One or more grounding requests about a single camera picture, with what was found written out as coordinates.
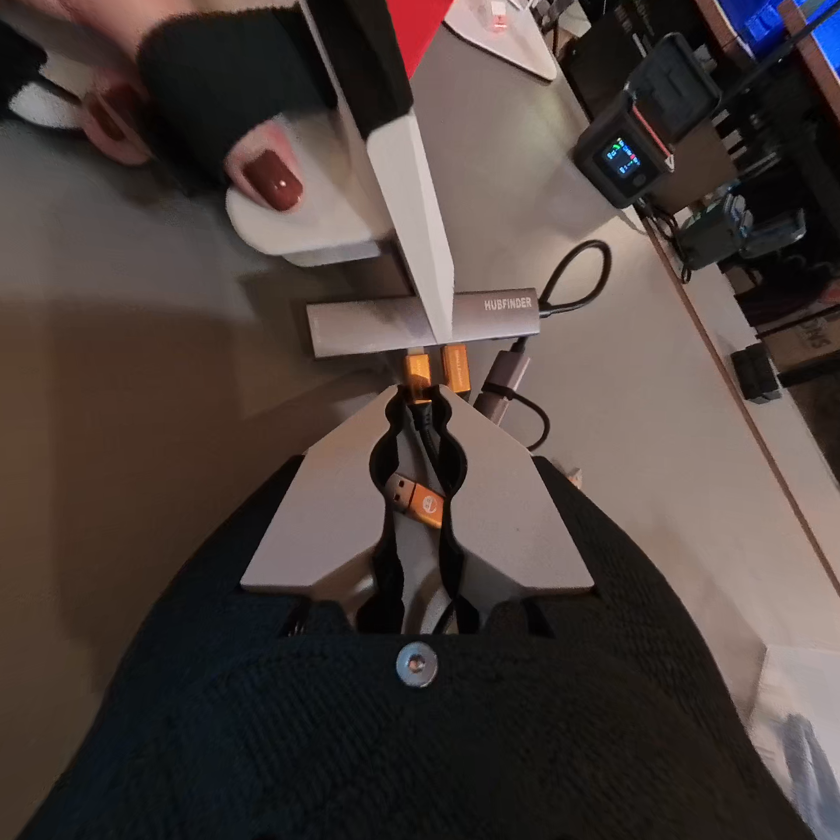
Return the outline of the white plastic bag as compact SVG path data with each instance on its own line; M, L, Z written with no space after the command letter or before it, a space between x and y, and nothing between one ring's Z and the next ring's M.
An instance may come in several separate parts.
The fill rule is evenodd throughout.
M814 836L838 839L838 652L769 646L748 731Z

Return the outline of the red plastic bin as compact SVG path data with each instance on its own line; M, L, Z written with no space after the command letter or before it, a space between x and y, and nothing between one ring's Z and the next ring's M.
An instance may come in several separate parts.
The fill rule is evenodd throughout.
M454 1L387 1L406 74L412 79Z

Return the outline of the cardboard box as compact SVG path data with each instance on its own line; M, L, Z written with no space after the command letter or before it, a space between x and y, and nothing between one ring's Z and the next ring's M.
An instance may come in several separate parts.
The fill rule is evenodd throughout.
M839 313L790 326L763 339L784 389L839 373Z

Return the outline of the black charging case with screen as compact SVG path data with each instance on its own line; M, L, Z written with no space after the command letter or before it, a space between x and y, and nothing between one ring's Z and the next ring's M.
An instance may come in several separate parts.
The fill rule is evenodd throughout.
M720 101L686 38L670 33L581 134L573 163L609 204L628 208L674 173L676 146Z

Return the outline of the person's left hand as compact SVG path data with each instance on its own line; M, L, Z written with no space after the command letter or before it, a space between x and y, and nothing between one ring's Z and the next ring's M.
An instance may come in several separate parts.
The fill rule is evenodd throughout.
M274 118L295 49L270 9L201 11L187 1L43 1L27 5L87 26L134 61L150 99L212 174L263 207L303 195L298 162Z

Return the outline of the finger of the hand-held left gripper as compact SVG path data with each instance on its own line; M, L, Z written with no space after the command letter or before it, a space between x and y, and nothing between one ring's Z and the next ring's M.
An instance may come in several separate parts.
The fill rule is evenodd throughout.
M455 266L414 109L375 129L366 151L434 339L448 343Z

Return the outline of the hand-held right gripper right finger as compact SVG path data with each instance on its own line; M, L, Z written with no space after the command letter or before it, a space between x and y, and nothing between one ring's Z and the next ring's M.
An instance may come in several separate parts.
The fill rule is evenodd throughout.
M529 451L445 385L431 401L434 473L446 501L438 566L450 602L434 631L473 634L498 604L592 592Z

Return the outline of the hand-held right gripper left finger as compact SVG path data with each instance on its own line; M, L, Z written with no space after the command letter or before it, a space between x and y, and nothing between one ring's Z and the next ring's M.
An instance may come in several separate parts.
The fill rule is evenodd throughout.
M392 496L404 390L392 385L311 446L240 584L247 592L336 602L364 633L403 628L404 572Z

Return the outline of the small black box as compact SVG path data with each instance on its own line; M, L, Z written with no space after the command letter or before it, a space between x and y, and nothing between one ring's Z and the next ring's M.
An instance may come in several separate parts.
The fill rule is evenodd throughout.
M738 388L746 402L763 405L781 399L782 386L763 343L753 343L732 352L730 361Z

